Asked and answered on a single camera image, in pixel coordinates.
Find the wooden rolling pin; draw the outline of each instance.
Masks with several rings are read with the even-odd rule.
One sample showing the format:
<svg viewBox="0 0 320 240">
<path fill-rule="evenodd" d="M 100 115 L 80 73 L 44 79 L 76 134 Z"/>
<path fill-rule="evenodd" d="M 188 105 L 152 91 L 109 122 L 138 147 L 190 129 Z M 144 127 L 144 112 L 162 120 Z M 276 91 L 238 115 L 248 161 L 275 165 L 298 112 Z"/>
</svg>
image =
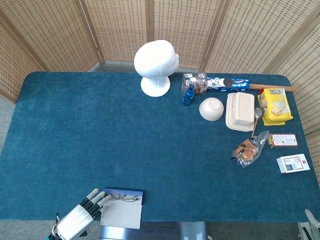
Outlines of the wooden rolling pin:
<svg viewBox="0 0 320 240">
<path fill-rule="evenodd" d="M 283 88 L 286 92 L 294 93 L 297 91 L 295 86 L 275 86 L 275 85 L 263 85 L 263 84 L 251 84 L 250 89 L 261 90 L 261 89 L 273 89 L 273 88 Z"/>
</svg>

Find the white bowl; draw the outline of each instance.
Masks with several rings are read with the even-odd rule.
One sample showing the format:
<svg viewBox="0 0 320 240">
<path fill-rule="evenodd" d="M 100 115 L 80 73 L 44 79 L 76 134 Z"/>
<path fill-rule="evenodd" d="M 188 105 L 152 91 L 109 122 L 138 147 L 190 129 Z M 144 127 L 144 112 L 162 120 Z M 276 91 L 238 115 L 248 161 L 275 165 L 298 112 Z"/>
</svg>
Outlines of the white bowl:
<svg viewBox="0 0 320 240">
<path fill-rule="evenodd" d="M 217 121 L 224 114 L 224 105 L 219 99 L 209 97 L 202 101 L 199 112 L 205 120 Z"/>
</svg>

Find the small box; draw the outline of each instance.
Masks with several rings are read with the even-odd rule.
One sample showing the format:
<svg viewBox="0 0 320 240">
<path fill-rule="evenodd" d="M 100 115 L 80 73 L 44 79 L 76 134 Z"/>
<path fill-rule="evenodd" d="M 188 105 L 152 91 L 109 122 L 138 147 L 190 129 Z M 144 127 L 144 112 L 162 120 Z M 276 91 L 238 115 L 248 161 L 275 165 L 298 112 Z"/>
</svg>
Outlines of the small box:
<svg viewBox="0 0 320 240">
<path fill-rule="evenodd" d="M 298 147 L 297 138 L 294 133 L 279 134 L 271 133 L 268 138 L 268 143 L 273 147 Z"/>
<path fill-rule="evenodd" d="M 182 93 L 185 94 L 190 85 L 194 86 L 196 95 L 204 95 L 207 91 L 208 77 L 206 73 L 184 73 L 182 78 Z"/>
<path fill-rule="evenodd" d="M 250 89 L 248 79 L 208 77 L 208 92 L 246 93 Z"/>
<path fill-rule="evenodd" d="M 310 170 L 304 154 L 281 156 L 276 161 L 282 174 Z"/>
</svg>

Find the plastic bag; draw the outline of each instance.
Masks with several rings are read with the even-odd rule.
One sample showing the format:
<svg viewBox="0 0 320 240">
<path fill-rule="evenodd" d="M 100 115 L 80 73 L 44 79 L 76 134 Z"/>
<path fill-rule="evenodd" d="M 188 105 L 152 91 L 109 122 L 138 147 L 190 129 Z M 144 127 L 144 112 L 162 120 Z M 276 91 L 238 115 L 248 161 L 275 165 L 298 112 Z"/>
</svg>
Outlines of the plastic bag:
<svg viewBox="0 0 320 240">
<path fill-rule="evenodd" d="M 285 125 L 293 119 L 284 88 L 265 88 L 258 94 L 258 101 L 264 111 L 265 126 Z"/>
<path fill-rule="evenodd" d="M 246 139 L 232 152 L 231 160 L 237 160 L 237 163 L 243 168 L 249 166 L 259 158 L 268 137 L 269 131 L 267 130 L 258 136 Z"/>
</svg>

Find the yellow snack bag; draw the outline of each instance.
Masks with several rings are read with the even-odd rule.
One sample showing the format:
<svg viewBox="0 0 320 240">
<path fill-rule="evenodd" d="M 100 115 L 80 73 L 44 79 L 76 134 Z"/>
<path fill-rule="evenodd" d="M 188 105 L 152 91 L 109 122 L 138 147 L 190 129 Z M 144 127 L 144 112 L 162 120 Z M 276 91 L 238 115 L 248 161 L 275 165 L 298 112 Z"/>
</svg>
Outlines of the yellow snack bag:
<svg viewBox="0 0 320 240">
<path fill-rule="evenodd" d="M 284 125 L 293 119 L 284 88 L 265 88 L 258 95 L 260 107 L 263 108 L 265 126 Z"/>
</svg>

